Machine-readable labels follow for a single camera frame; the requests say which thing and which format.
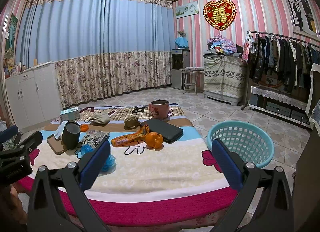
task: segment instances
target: pink mug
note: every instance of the pink mug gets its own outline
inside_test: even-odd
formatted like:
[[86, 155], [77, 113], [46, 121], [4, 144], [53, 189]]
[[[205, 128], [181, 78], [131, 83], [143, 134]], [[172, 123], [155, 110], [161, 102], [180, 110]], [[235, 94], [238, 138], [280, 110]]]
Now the pink mug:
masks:
[[167, 100], [155, 100], [149, 104], [149, 110], [153, 118], [165, 119], [169, 113], [169, 102]]

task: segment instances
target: striped wallpaper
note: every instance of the striped wallpaper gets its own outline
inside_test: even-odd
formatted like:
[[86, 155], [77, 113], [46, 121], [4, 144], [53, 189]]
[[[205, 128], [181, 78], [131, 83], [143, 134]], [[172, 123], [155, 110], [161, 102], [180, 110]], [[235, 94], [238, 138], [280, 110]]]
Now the striped wallpaper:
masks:
[[[17, 25], [17, 31], [16, 31], [16, 39], [14, 42], [14, 47], [16, 47], [16, 41], [17, 41], [17, 37], [18, 37], [18, 31], [19, 31], [19, 26], [20, 26], [20, 22], [21, 22], [21, 17], [22, 17], [22, 13], [24, 11], [24, 7], [26, 5], [26, 0], [9, 0], [7, 2], [7, 4], [5, 5], [4, 9], [2, 10], [1, 14], [0, 14], [0, 27], [3, 27], [4, 24], [4, 20], [5, 20], [5, 15], [7, 13], [9, 13], [9, 20], [11, 17], [11, 14], [13, 14], [14, 16], [17, 17], [18, 19], [18, 25]], [[2, 40], [2, 45], [4, 48], [5, 45], [5, 39]]]
[[[296, 37], [317, 44], [317, 41], [302, 37], [293, 33], [290, 10], [286, 0], [232, 0], [237, 7], [235, 21], [223, 32], [212, 27], [203, 16], [203, 8], [207, 2], [218, 0], [179, 0], [173, 4], [176, 6], [198, 1], [199, 14], [191, 15], [174, 21], [175, 34], [184, 29], [190, 48], [190, 64], [193, 67], [204, 65], [203, 53], [208, 49], [207, 39], [222, 34], [234, 43], [243, 46], [244, 38], [248, 30], [277, 33]], [[320, 26], [320, 9], [314, 0], [311, 5], [315, 10], [315, 23]]]

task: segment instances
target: window curtain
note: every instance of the window curtain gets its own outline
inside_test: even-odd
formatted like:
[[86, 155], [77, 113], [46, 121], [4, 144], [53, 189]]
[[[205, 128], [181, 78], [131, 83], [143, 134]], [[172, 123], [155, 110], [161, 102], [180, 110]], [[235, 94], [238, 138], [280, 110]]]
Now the window curtain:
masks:
[[171, 83], [172, 2], [29, 0], [16, 61], [56, 61], [64, 107]]

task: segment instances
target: black cup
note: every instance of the black cup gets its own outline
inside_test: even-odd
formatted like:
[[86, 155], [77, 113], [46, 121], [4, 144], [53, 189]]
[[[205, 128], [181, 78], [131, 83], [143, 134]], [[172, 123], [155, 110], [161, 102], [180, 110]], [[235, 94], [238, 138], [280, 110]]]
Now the black cup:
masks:
[[80, 125], [75, 121], [66, 123], [62, 133], [62, 142], [68, 148], [73, 150], [79, 143]]

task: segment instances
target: laundry basket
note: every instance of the laundry basket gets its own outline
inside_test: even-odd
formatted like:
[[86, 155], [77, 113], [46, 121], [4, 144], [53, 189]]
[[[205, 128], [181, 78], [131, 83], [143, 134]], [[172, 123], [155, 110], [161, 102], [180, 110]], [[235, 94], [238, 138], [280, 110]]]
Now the laundry basket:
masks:
[[258, 168], [267, 166], [272, 160], [275, 148], [272, 139], [261, 128], [241, 121], [224, 121], [214, 125], [207, 136], [211, 150], [212, 141], [219, 138], [244, 162], [253, 162]]

